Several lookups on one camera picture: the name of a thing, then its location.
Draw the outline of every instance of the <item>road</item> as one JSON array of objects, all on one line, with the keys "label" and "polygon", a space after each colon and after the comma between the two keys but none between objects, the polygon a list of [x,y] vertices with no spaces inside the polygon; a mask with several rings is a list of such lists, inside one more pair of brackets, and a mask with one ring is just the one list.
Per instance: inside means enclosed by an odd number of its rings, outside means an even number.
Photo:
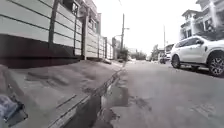
[{"label": "road", "polygon": [[94,128],[224,128],[224,78],[131,62],[102,97]]}]

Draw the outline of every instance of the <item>side mirror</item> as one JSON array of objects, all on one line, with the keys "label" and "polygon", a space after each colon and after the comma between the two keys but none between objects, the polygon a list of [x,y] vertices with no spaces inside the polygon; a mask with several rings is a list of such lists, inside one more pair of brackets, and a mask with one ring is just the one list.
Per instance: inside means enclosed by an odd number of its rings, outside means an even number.
[{"label": "side mirror", "polygon": [[202,45],[202,44],[204,44],[204,42],[201,41],[201,40],[197,40],[197,41],[196,41],[196,44],[200,44],[200,45]]}]

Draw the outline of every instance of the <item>utility pole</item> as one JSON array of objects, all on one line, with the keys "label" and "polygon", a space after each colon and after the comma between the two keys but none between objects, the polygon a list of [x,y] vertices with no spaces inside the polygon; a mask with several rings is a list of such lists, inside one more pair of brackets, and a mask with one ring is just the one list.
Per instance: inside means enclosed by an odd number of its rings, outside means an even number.
[{"label": "utility pole", "polygon": [[166,54],[166,28],[165,25],[163,25],[163,32],[164,32],[164,54]]},{"label": "utility pole", "polygon": [[125,21],[125,15],[123,13],[123,23],[122,23],[122,33],[121,33],[121,50],[123,49],[124,45],[124,21]]}]

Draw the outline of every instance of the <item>sky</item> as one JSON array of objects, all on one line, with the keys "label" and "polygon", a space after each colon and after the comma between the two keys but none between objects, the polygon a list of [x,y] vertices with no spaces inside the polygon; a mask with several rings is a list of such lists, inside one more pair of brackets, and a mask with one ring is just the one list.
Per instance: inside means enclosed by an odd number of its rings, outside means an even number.
[{"label": "sky", "polygon": [[164,31],[168,44],[179,41],[181,16],[187,9],[200,10],[196,0],[93,0],[102,13],[102,36],[112,38],[121,35],[122,14],[125,14],[124,45],[147,54],[154,45],[163,47]]}]

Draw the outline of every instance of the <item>house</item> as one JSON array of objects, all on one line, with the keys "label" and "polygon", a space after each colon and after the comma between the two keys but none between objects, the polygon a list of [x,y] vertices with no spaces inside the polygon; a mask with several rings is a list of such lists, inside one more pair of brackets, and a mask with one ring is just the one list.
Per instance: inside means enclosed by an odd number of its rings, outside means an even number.
[{"label": "house", "polygon": [[187,10],[183,13],[185,23],[181,25],[181,39],[210,31],[212,27],[222,28],[224,24],[223,0],[197,0],[201,11]]}]

